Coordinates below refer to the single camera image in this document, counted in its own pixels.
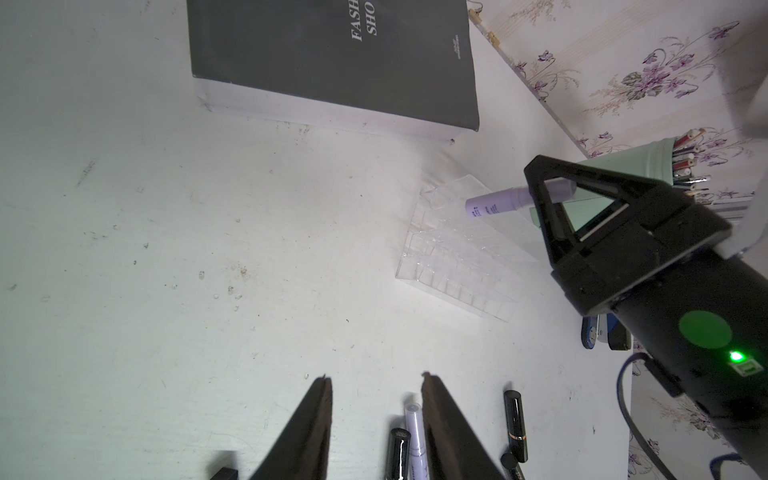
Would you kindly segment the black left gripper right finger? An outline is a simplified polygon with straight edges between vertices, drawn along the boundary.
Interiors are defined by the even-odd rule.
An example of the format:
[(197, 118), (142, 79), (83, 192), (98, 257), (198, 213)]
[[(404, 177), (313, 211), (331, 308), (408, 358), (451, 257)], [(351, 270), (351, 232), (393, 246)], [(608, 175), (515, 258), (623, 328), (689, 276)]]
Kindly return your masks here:
[(421, 397), (431, 479), (504, 479), (442, 379), (422, 374)]

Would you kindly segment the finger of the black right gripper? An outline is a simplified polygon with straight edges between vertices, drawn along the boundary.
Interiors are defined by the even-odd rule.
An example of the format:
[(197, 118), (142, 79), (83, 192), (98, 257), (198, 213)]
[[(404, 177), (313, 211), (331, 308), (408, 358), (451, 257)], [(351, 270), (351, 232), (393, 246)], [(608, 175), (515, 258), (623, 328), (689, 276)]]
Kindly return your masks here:
[[(534, 199), (540, 229), (543, 234), (550, 265), (555, 267), (568, 254), (577, 249), (598, 227), (625, 207), (660, 185), (655, 179), (596, 168), (581, 163), (570, 163), (538, 155), (524, 169), (528, 187)], [(565, 203), (553, 203), (545, 181), (565, 178), (608, 203), (582, 223), (571, 221)]]

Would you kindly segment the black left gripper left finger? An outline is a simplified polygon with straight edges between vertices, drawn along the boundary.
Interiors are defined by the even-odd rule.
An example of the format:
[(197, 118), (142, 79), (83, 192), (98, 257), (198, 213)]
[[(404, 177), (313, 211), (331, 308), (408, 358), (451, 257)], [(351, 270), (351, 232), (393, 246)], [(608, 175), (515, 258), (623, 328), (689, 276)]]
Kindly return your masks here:
[(332, 405), (332, 380), (316, 378), (251, 479), (326, 479)]

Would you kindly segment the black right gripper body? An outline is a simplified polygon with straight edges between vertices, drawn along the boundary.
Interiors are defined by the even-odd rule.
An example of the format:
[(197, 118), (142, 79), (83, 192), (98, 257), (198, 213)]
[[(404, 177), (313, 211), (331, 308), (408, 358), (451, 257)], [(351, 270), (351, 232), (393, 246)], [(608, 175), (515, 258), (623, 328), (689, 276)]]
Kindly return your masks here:
[(732, 230), (669, 185), (626, 185), (605, 193), (612, 203), (586, 235), (573, 230), (562, 205), (548, 205), (552, 276), (582, 315), (607, 310), (642, 281)]

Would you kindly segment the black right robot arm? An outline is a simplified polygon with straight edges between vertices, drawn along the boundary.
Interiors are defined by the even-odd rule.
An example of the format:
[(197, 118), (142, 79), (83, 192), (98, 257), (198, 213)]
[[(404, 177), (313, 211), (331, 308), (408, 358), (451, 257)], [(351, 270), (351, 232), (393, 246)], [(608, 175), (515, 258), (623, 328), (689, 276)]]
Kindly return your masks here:
[(552, 275), (615, 314), (754, 472), (767, 474), (767, 281), (716, 246), (731, 225), (662, 181), (537, 156), (525, 168)]

